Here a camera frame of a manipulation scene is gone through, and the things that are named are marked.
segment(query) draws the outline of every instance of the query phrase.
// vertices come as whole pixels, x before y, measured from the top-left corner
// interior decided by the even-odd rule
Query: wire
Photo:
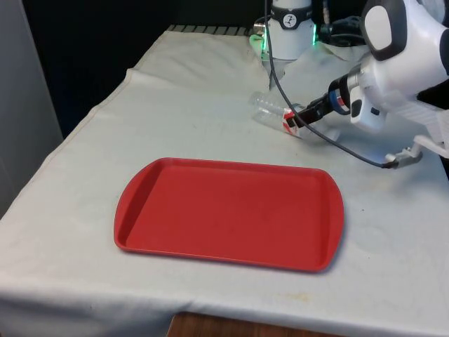
[[[295,115],[295,118],[305,128],[309,129],[312,133],[316,134],[318,137],[324,139],[326,142],[330,143],[331,145],[338,147],[342,151],[345,151],[347,154],[350,154],[351,156],[353,156],[367,164],[370,164],[372,166],[375,166],[375,167],[378,167],[381,169],[392,169],[395,166],[397,166],[397,163],[395,161],[381,164],[381,163],[377,163],[376,161],[365,158],[365,157],[359,155],[358,153],[354,152],[353,150],[348,149],[344,145],[342,145],[338,142],[335,142],[334,140],[330,139],[328,136],[322,134],[321,132],[316,130],[314,127],[312,127],[309,124],[307,124],[306,122],[304,122],[304,120],[301,118],[301,116],[297,113],[297,111],[296,111],[295,107],[293,106],[293,104],[291,103],[291,101],[288,99],[288,96],[286,95],[285,91],[282,89],[281,83],[279,83],[278,75],[277,75],[276,71],[274,70],[275,68],[274,68],[274,60],[273,60],[272,39],[269,34],[269,25],[268,25],[268,6],[269,6],[268,0],[265,0],[264,18],[265,18],[265,33],[267,34],[267,42],[268,42],[268,48],[269,48],[269,64],[273,70],[272,72],[273,72],[274,82],[276,83],[276,86],[277,86],[279,92],[281,93],[283,99],[287,103],[288,107],[292,110],[293,114]]]

